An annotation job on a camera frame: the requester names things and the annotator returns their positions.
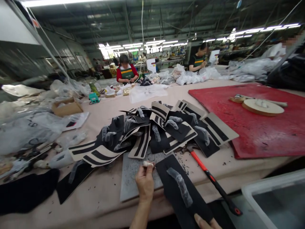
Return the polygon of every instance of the white plastic bin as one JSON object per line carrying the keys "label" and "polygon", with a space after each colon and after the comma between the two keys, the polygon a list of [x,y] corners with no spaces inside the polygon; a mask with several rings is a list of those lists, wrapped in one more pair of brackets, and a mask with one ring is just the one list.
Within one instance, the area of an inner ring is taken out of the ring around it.
{"label": "white plastic bin", "polygon": [[257,181],[241,191],[267,228],[305,228],[305,169]]}

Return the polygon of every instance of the finger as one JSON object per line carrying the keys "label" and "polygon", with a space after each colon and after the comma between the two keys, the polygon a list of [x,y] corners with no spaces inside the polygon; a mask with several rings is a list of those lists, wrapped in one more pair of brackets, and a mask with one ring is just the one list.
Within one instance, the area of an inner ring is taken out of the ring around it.
{"label": "finger", "polygon": [[136,178],[141,178],[145,176],[145,170],[142,165],[140,165]]}
{"label": "finger", "polygon": [[149,164],[146,169],[146,176],[152,176],[153,173],[153,165]]}
{"label": "finger", "polygon": [[211,220],[210,225],[213,229],[221,229],[221,227],[214,218]]}
{"label": "finger", "polygon": [[194,215],[195,221],[200,229],[212,229],[211,226],[204,221],[197,213]]}

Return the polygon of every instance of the hammer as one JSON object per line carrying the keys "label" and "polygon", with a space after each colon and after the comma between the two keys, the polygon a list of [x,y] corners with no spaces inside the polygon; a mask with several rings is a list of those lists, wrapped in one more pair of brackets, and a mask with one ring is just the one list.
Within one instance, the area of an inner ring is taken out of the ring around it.
{"label": "hammer", "polygon": [[227,193],[224,191],[224,189],[220,186],[220,184],[215,180],[215,178],[212,176],[210,171],[204,166],[202,161],[199,159],[193,148],[197,148],[197,145],[189,144],[186,146],[187,151],[190,152],[190,154],[193,156],[193,158],[197,161],[198,165],[202,168],[202,170],[205,172],[207,177],[210,179],[210,181],[213,183],[215,188],[218,190],[218,192],[221,194],[222,198],[227,203],[230,212],[232,212],[236,216],[241,216],[242,211],[239,210],[239,208],[232,202],[232,200],[228,197]]}

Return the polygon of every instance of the hand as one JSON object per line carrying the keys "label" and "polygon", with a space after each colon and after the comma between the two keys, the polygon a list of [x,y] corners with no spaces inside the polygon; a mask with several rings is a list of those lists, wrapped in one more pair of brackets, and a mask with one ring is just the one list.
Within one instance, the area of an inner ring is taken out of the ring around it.
{"label": "hand", "polygon": [[221,229],[217,221],[213,218],[210,222],[210,225],[204,221],[198,214],[194,215],[195,221],[198,224],[200,229]]}
{"label": "hand", "polygon": [[136,174],[136,183],[139,190],[139,203],[151,203],[153,201],[153,166],[149,165],[147,169],[140,166]]}
{"label": "hand", "polygon": [[207,64],[207,62],[206,62],[206,61],[203,61],[202,64],[201,64],[201,68],[205,67],[206,64]]}

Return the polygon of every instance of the black cloth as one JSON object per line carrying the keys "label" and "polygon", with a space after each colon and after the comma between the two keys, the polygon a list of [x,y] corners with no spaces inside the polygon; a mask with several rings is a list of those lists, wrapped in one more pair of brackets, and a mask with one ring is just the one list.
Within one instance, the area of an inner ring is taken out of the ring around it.
{"label": "black cloth", "polygon": [[195,65],[195,61],[199,60],[199,59],[202,59],[202,58],[205,58],[205,56],[203,55],[202,57],[199,57],[199,56],[196,56],[196,55],[193,55],[190,57],[190,60],[188,61],[188,66],[190,65]]}
{"label": "black cloth", "polygon": [[0,185],[0,215],[32,211],[53,194],[58,179],[59,170],[51,169],[45,174],[30,174]]}

